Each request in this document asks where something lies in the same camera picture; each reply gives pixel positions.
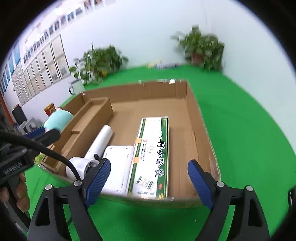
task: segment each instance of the teal round object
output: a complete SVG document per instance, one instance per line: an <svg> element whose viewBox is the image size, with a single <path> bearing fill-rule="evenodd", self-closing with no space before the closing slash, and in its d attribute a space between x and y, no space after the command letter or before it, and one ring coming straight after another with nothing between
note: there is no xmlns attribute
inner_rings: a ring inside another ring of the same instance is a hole
<svg viewBox="0 0 296 241"><path fill-rule="evenodd" d="M66 110L58 110L52 113L44 123L45 130L58 129L61 132L73 117L74 116Z"/></svg>

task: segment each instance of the white mug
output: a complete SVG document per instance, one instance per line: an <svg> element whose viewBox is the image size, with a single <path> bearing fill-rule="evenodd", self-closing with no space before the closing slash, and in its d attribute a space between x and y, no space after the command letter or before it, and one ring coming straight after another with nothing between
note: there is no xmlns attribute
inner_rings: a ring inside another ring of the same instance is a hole
<svg viewBox="0 0 296 241"><path fill-rule="evenodd" d="M85 92L85 88L81 80L75 80L70 83L69 92L71 95L77 95L80 92Z"/></svg>

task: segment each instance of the screw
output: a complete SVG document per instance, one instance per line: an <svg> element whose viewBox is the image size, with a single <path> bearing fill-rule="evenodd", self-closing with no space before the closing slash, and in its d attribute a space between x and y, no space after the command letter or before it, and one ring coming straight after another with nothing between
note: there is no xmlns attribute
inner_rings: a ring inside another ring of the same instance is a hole
<svg viewBox="0 0 296 241"><path fill-rule="evenodd" d="M217 181L216 184L218 187L224 187L224 185L225 185L224 182L222 182L222 181Z"/></svg>
<svg viewBox="0 0 296 241"><path fill-rule="evenodd" d="M246 189L247 189L249 192L253 191L253 187L251 187L251 186L247 186Z"/></svg>
<svg viewBox="0 0 296 241"><path fill-rule="evenodd" d="M52 188L52 185L51 184L47 184L46 186L45 186L45 189L46 190L50 190Z"/></svg>
<svg viewBox="0 0 296 241"><path fill-rule="evenodd" d="M82 181L80 181L80 180L77 180L74 182L74 186L76 186L76 187L80 186L81 184L82 184Z"/></svg>

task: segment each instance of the finger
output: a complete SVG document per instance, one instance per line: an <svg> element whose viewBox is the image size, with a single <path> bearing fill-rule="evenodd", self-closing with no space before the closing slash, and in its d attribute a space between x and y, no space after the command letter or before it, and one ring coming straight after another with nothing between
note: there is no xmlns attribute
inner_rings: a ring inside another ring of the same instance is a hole
<svg viewBox="0 0 296 241"><path fill-rule="evenodd" d="M9 192L7 188L0 188L0 200L2 202L8 202L9 200Z"/></svg>
<svg viewBox="0 0 296 241"><path fill-rule="evenodd" d="M20 174L20 180L21 180L23 183L26 182L26 176L25 176L25 173L24 173L24 172L22 172L22 173Z"/></svg>
<svg viewBox="0 0 296 241"><path fill-rule="evenodd" d="M30 208L30 199L27 195L23 198L18 199L17 207L24 213L29 210Z"/></svg>
<svg viewBox="0 0 296 241"><path fill-rule="evenodd" d="M27 195L28 189L25 183L19 183L17 186L16 194L18 198L23 198Z"/></svg>

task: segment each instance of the green table surface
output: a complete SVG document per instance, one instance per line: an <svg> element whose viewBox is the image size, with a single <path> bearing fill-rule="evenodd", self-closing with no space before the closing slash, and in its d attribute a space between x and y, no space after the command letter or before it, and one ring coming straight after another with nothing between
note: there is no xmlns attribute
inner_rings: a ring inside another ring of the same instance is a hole
<svg viewBox="0 0 296 241"><path fill-rule="evenodd" d="M87 90L153 79L187 79L201 107L212 140L222 180L231 187L254 187L273 233L288 209L287 192L296 183L296 158L270 115L245 91L219 73L192 66L156 70L139 67L108 76ZM47 184L63 183L37 166L26 171L30 214ZM234 207L228 211L220 236L225 240ZM70 217L65 205L66 217ZM195 240L209 210L204 207L159 209L99 198L89 213L104 240ZM79 240L74 224L73 240Z"/></svg>

